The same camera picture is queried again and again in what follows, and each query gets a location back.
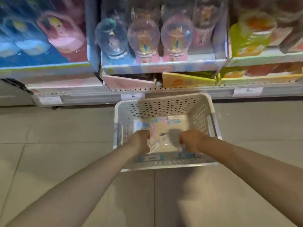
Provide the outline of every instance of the white plastic basket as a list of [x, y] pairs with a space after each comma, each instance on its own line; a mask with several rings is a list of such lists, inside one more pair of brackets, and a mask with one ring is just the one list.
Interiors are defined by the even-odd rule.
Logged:
[[[206, 93], [121, 101], [115, 106], [114, 148], [123, 144], [134, 132], [134, 121], [162, 116], [186, 115], [189, 127], [221, 138], [211, 98]], [[203, 154], [201, 158], [176, 159], [175, 152], [161, 153], [163, 160], [131, 162], [122, 171], [204, 166], [217, 163]]]

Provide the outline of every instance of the forearm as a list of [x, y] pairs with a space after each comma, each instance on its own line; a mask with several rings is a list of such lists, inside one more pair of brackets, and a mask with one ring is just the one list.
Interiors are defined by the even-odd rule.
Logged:
[[58, 184], [32, 203], [7, 227], [82, 226], [107, 188], [132, 157], [122, 146]]
[[211, 138], [206, 154], [217, 159], [294, 224], [303, 226], [303, 169]]

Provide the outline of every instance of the price tag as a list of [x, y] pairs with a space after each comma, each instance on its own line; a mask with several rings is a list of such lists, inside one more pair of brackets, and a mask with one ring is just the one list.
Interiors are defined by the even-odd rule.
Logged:
[[134, 93], [134, 94], [121, 94], [122, 101], [133, 100], [133, 99], [145, 99], [144, 93]]
[[239, 87], [235, 88], [233, 97], [250, 97], [260, 96], [262, 94], [263, 87]]
[[43, 105], [62, 105], [63, 102], [60, 96], [39, 97], [40, 103]]

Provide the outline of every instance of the store shelf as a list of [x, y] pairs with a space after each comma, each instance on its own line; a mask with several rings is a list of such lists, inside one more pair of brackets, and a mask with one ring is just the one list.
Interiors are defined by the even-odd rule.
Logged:
[[244, 67], [261, 64], [278, 64], [288, 62], [303, 61], [303, 52], [300, 53], [282, 53], [278, 47], [267, 48], [258, 56], [251, 57], [233, 57], [226, 67]]
[[[246, 91], [244, 91], [244, 93], [234, 96], [235, 89], [239, 90], [239, 88], [247, 88], [248, 93], [246, 94]], [[258, 92], [256, 94], [251, 94], [251, 90], [254, 90], [256, 88], [258, 89]], [[34, 94], [32, 97], [37, 105], [41, 107], [52, 107], [117, 103], [121, 101], [121, 94], [130, 94], [134, 96], [144, 94], [145, 98], [155, 98], [197, 92], [207, 92], [210, 94], [212, 99], [303, 96], [303, 82], [239, 84], [230, 86], [205, 86], [193, 88], [121, 90], [82, 94]]]

